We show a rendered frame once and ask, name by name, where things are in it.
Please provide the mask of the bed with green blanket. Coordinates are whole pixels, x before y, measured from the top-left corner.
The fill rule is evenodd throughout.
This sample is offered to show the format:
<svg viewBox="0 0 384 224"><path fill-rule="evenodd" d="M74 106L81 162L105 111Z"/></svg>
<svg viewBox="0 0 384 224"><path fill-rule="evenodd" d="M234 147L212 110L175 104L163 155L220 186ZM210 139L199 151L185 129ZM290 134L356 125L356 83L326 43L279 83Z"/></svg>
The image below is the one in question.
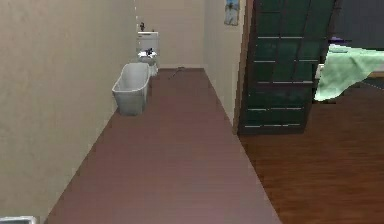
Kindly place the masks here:
<svg viewBox="0 0 384 224"><path fill-rule="evenodd" d="M332 37L325 61L316 69L314 100L324 102L339 97L381 66L384 67L384 50L351 47L347 40Z"/></svg>

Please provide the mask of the blue framed wall picture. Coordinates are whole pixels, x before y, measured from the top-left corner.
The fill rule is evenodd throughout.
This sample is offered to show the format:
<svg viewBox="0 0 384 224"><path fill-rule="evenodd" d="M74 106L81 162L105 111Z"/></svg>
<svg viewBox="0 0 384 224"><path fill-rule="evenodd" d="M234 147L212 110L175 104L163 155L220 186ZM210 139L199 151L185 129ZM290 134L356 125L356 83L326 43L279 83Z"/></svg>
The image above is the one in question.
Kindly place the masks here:
<svg viewBox="0 0 384 224"><path fill-rule="evenodd" d="M237 26L239 21L239 0L226 0L224 24Z"/></svg>

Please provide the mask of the white toilet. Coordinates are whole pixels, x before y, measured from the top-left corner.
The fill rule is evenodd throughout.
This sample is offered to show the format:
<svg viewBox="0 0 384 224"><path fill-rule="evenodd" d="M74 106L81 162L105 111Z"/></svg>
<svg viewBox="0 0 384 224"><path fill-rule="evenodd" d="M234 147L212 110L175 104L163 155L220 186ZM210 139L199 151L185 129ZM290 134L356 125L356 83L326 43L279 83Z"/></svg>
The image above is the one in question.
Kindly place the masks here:
<svg viewBox="0 0 384 224"><path fill-rule="evenodd" d="M149 65L151 77L158 74L159 33L141 31L137 36L138 61Z"/></svg>

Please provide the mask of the white box corner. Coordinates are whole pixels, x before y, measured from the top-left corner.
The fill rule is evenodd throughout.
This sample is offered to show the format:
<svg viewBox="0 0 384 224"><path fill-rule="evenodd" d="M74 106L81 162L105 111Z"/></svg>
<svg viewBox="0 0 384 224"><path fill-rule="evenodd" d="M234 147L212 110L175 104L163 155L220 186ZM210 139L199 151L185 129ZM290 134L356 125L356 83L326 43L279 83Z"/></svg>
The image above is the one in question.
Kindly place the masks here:
<svg viewBox="0 0 384 224"><path fill-rule="evenodd" d="M38 224L34 216L8 216L0 217L0 224Z"/></svg>

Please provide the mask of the grey plastic bin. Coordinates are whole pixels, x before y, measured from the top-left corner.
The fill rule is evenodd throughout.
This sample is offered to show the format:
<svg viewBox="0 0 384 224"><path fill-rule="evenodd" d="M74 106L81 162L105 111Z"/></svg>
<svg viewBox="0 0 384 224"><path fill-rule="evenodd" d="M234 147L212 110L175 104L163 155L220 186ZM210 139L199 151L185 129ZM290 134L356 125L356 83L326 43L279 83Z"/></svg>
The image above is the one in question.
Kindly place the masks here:
<svg viewBox="0 0 384 224"><path fill-rule="evenodd" d="M128 63L112 87L118 112L123 116L137 116L143 113L147 104L150 81L147 63Z"/></svg>

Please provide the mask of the dark green panelled door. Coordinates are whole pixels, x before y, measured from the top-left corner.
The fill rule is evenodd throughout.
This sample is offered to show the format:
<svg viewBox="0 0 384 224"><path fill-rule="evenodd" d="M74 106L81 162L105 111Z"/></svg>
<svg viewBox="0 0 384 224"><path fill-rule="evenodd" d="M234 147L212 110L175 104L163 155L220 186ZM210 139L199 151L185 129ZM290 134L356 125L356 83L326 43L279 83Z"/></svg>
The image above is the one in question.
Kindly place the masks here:
<svg viewBox="0 0 384 224"><path fill-rule="evenodd" d="M240 135L302 133L343 0L252 0Z"/></svg>

